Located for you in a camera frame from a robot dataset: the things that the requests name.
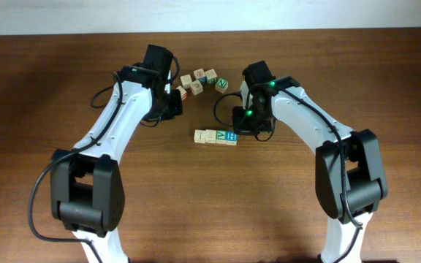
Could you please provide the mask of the blue H wooden block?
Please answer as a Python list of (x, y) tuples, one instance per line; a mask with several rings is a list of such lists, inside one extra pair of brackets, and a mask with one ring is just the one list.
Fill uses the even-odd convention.
[(233, 131), (226, 131), (226, 144), (227, 145), (237, 145), (238, 135)]

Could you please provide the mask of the red E wooden block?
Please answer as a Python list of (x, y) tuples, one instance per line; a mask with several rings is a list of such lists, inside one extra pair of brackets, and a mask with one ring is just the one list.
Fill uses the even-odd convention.
[(216, 130), (212, 130), (212, 129), (205, 130), (205, 142), (216, 143)]

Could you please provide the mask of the plain T wooden block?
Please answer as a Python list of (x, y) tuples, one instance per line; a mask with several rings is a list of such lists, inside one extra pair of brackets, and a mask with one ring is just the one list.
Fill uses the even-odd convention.
[(196, 143), (205, 143), (205, 138), (206, 138), (205, 130), (196, 129), (194, 131), (194, 141)]

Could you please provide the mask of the green V wooden block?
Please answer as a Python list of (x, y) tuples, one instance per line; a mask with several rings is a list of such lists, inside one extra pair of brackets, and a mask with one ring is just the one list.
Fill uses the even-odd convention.
[(225, 130), (217, 130), (216, 143), (225, 145), (227, 143), (226, 135), (227, 135), (227, 132)]

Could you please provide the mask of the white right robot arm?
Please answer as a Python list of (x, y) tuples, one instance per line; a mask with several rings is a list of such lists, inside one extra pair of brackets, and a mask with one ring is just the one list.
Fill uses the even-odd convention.
[(232, 110), (238, 135), (272, 134), (276, 122), (287, 125), (315, 155), (315, 193), (327, 215), (321, 262), (359, 262), (365, 228), (389, 188), (377, 136), (355, 131), (313, 102), (291, 76), (276, 77), (265, 61), (242, 72)]

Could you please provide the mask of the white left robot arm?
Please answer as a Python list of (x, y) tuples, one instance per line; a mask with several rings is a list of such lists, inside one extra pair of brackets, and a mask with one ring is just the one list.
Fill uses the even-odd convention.
[(149, 45), (143, 61), (114, 72), (109, 102), (73, 149), (58, 149), (50, 168), (51, 212), (75, 235), (90, 262), (129, 262), (119, 238), (125, 193), (119, 164), (143, 121), (155, 127), (181, 115), (179, 91), (171, 88), (177, 58)]

